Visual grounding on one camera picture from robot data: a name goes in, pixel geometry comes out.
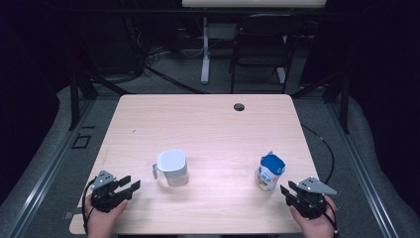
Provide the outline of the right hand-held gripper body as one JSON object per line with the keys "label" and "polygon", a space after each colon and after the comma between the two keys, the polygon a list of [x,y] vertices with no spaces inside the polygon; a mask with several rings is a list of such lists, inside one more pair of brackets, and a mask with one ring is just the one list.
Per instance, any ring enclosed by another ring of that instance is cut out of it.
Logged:
{"label": "right hand-held gripper body", "polygon": [[314,177],[296,182],[297,195],[292,195],[292,205],[299,213],[309,219],[318,218],[326,212],[325,195],[336,195],[337,192]]}

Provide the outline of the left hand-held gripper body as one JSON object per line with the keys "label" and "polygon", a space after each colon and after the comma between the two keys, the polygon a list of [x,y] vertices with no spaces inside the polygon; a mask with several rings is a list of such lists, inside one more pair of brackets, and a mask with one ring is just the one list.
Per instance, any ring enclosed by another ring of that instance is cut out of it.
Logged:
{"label": "left hand-held gripper body", "polygon": [[102,212],[110,212],[118,206],[124,198],[123,190],[116,192],[118,180],[112,174],[101,171],[91,187],[91,204]]}

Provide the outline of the clear plastic container white lid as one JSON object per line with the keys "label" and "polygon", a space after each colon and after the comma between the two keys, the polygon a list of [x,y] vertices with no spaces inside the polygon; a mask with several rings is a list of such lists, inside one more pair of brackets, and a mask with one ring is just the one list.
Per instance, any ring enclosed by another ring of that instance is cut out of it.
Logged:
{"label": "clear plastic container white lid", "polygon": [[162,172],[169,186],[183,186],[189,182],[186,156],[182,150],[172,149],[160,153],[153,165],[154,179]]}

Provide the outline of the person's right hand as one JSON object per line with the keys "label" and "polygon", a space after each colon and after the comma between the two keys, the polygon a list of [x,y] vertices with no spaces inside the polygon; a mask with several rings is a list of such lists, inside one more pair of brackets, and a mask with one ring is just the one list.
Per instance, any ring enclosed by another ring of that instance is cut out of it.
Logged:
{"label": "person's right hand", "polygon": [[337,238],[338,228],[335,215],[337,205],[327,195],[325,195],[325,201],[327,202],[325,214],[314,219],[303,217],[294,206],[289,207],[290,213],[300,226],[304,238]]}

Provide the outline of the person's left hand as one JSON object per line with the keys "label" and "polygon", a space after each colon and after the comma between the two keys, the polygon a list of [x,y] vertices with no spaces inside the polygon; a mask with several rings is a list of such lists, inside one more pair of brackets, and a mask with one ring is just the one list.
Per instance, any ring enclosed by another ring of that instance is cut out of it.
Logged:
{"label": "person's left hand", "polygon": [[115,223],[119,216],[124,212],[129,201],[123,200],[118,206],[113,208],[110,212],[102,212],[97,210],[91,204],[91,195],[85,198],[85,219],[87,226],[88,238],[110,238]]}

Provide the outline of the black metal stand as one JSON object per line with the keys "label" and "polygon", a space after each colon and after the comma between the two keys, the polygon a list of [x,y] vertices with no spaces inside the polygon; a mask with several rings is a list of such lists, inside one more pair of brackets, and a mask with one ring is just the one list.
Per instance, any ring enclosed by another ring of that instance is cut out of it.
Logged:
{"label": "black metal stand", "polygon": [[338,96],[341,96],[339,123],[344,132],[349,134],[348,115],[350,102],[350,78],[344,72],[334,72],[322,79],[312,82],[303,89],[291,94],[291,97],[293,99],[302,97],[323,84],[327,84],[327,89],[323,95],[323,100],[326,103],[333,103],[337,100]]}
{"label": "black metal stand", "polygon": [[80,120],[79,93],[82,93],[88,100],[95,100],[97,98],[98,92],[93,86],[94,82],[105,86],[119,95],[129,94],[129,91],[106,80],[98,73],[78,66],[70,81],[71,124],[69,126],[69,130],[73,130]]}

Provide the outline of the black folding chair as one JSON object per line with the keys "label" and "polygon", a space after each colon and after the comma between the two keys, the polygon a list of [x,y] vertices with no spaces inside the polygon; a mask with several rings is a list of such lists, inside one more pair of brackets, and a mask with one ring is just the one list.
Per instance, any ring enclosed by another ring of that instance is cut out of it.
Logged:
{"label": "black folding chair", "polygon": [[252,14],[235,28],[230,62],[230,92],[234,92],[236,67],[270,67],[285,70],[280,83],[285,92],[297,40],[305,30],[304,19],[291,14]]}

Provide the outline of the white desk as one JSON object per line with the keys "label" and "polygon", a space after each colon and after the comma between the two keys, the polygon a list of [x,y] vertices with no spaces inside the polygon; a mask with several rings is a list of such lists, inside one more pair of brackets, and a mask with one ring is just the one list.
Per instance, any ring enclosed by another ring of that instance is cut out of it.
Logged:
{"label": "white desk", "polygon": [[[327,0],[182,0],[183,7],[189,8],[298,8],[298,9],[320,9],[325,7]],[[209,35],[208,19],[203,20],[203,64],[201,83],[209,82],[210,57],[209,57]]]}

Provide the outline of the gray floor rail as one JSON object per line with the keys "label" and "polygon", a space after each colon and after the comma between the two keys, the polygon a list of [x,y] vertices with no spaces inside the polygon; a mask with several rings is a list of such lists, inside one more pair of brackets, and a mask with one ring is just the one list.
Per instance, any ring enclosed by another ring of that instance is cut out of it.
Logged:
{"label": "gray floor rail", "polygon": [[64,154],[77,137],[81,123],[89,115],[95,101],[87,100],[77,112],[79,118],[71,126],[70,105],[61,103],[52,128],[44,138],[18,183],[0,206],[0,218],[5,222],[4,238],[22,238],[45,199]]}
{"label": "gray floor rail", "polygon": [[356,174],[360,187],[362,188],[366,197],[367,203],[370,210],[376,220],[376,223],[382,233],[383,238],[400,238],[398,232],[392,223],[387,210],[374,187],[372,180],[368,174],[367,168],[358,152],[354,141],[350,134],[347,134],[343,129],[339,116],[340,113],[335,104],[327,103],[326,107],[332,117],[333,123],[340,134],[340,137],[344,141],[346,148],[350,154],[350,161],[353,167],[353,171]]}

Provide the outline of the black floor socket frame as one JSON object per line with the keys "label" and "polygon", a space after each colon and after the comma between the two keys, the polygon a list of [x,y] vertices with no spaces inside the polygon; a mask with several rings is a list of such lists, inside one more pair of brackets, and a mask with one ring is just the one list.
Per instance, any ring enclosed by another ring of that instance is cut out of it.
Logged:
{"label": "black floor socket frame", "polygon": [[78,134],[74,139],[71,148],[72,149],[86,149],[90,143],[91,135]]}

